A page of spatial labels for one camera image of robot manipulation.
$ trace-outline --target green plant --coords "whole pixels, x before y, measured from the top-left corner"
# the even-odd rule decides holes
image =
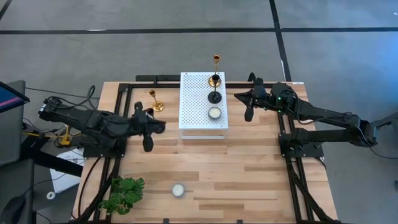
[[[103,200],[101,208],[107,210],[107,213],[118,212],[125,215],[130,212],[132,205],[142,199],[142,190],[144,189],[144,179],[134,180],[133,178],[113,178],[112,193],[109,200]]]

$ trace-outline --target wooden tabletop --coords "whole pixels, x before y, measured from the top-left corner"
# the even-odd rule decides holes
[[[301,99],[307,100],[303,84],[288,84]],[[118,85],[118,82],[104,84],[99,110],[114,110]],[[226,139],[181,140],[178,131],[180,89],[154,90],[157,99],[165,103],[165,109],[155,113],[155,117],[167,122],[166,131],[152,135],[155,146],[150,153],[144,152],[142,137],[129,138],[119,175],[142,177],[146,182],[144,197],[127,215],[114,213],[112,223],[162,223],[164,218],[169,218],[171,223],[236,223],[238,219],[246,223],[295,223],[286,163],[277,140],[280,131],[276,112],[257,109],[252,122],[247,123],[243,116],[246,107],[233,94],[249,89],[227,88],[229,130]],[[133,89],[130,114],[137,101],[144,107],[152,105],[154,100],[148,92],[146,88]],[[315,130],[313,124],[305,128]],[[77,216],[82,183],[95,160],[85,162],[74,216]],[[99,161],[87,181],[82,211],[98,192],[103,161]],[[337,218],[325,168],[312,158],[303,158],[303,163],[310,193],[326,214]],[[185,186],[183,198],[171,194],[171,187],[176,183]],[[301,194],[299,197],[302,216],[306,218]]]

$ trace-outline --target computer screen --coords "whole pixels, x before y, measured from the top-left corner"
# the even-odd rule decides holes
[[[0,82],[0,113],[28,102],[28,97]]]

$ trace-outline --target floor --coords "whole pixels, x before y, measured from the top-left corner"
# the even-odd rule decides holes
[[[291,77],[294,82],[305,83],[314,105],[351,111],[370,121],[398,111],[398,29],[282,32],[287,58],[282,53],[283,63],[275,32],[5,32],[274,27],[270,2],[276,3],[282,30],[398,27],[395,0],[0,0],[0,8],[6,6],[0,11],[1,81],[22,79],[32,88],[78,95],[85,95],[94,84],[98,96],[105,81],[211,71],[212,55],[221,54],[220,70],[226,72],[228,80],[245,80],[250,72],[265,81]],[[40,128],[60,126],[37,117],[42,101],[50,94],[27,90],[27,96],[30,103],[25,105],[26,118]],[[330,126],[317,124],[317,128]],[[397,157],[396,134],[391,127],[382,129],[374,150]],[[345,143],[328,143],[323,148],[339,219],[348,223],[396,223],[398,192],[394,181],[398,180],[398,161],[376,157],[369,149]],[[44,150],[60,152],[51,145]],[[35,173],[35,182],[50,178],[48,169],[37,167]],[[51,184],[38,185],[35,208],[53,222],[65,222],[70,218],[76,187],[48,201],[45,195],[51,190]],[[38,223],[47,221],[39,217]]]

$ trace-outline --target gold candlestick holder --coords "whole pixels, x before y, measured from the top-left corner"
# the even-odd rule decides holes
[[[149,90],[149,94],[151,97],[155,99],[155,103],[152,105],[152,108],[156,112],[161,112],[164,109],[164,104],[161,101],[156,100],[156,92],[155,90]]]
[[[218,62],[220,62],[220,59],[221,59],[221,55],[219,55],[219,54],[215,54],[213,56],[214,64],[216,65],[216,69],[214,72],[215,75],[217,75]],[[219,87],[221,85],[221,80],[218,80],[218,82],[215,83],[214,80],[212,79],[212,77],[210,77],[208,83],[211,87]]]

